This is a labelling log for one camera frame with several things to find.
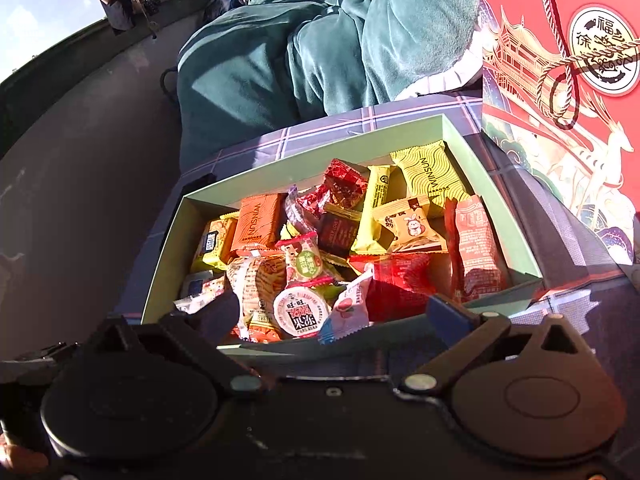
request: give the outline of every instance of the sky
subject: sky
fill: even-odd
[[[0,0],[0,81],[103,18],[100,0]]]

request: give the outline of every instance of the long yellow wrapper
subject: long yellow wrapper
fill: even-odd
[[[427,195],[431,202],[428,218],[444,214],[444,202],[455,198],[459,202],[469,198],[464,184],[444,151],[444,141],[415,146],[391,153],[406,180],[406,195]]]
[[[382,226],[373,219],[373,208],[385,203],[389,187],[389,175],[395,166],[369,166],[369,183],[364,195],[362,219],[358,234],[351,247],[354,253],[383,254],[386,249],[378,243]]]

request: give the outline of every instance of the human hand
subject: human hand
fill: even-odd
[[[4,434],[0,434],[0,464],[5,469],[19,475],[33,475],[49,466],[46,455],[11,444]]]

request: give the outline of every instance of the cartoon rabbit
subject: cartoon rabbit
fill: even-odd
[[[404,221],[406,222],[406,228],[411,236],[420,236],[427,230],[415,214],[405,217]]]

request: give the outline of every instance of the rope handle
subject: rope handle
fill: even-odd
[[[562,59],[548,63],[542,70],[542,73],[538,78],[538,84],[536,85],[536,106],[548,118],[558,121],[560,118],[564,116],[565,112],[569,109],[569,106],[571,105],[571,99],[574,94],[574,74],[571,70],[571,64],[579,61],[586,61],[590,57],[598,57],[598,56],[612,57],[614,54],[618,54],[630,48],[640,46],[640,38],[627,41],[626,43],[621,43],[616,46],[609,46],[607,48],[603,48],[602,50],[596,50],[594,52],[585,52],[583,54],[568,56],[566,48],[564,46],[564,38],[562,37],[562,34],[560,34],[560,31],[558,30],[558,24],[556,23],[556,17],[554,14],[554,11],[556,10],[555,1],[542,0],[542,4],[545,7],[546,20],[549,23],[549,27],[551,28],[551,32],[553,33],[554,38],[556,39],[556,43],[558,45],[558,51],[560,52]],[[542,87],[545,84],[545,79],[548,76],[549,72],[551,72],[553,69],[558,68],[560,66],[564,66],[564,75],[566,77],[566,97],[565,97],[564,103],[556,112],[556,111],[551,111],[550,107],[549,107],[549,110],[547,110],[546,107],[543,107]],[[553,93],[549,95],[550,102],[552,98],[553,98]]]

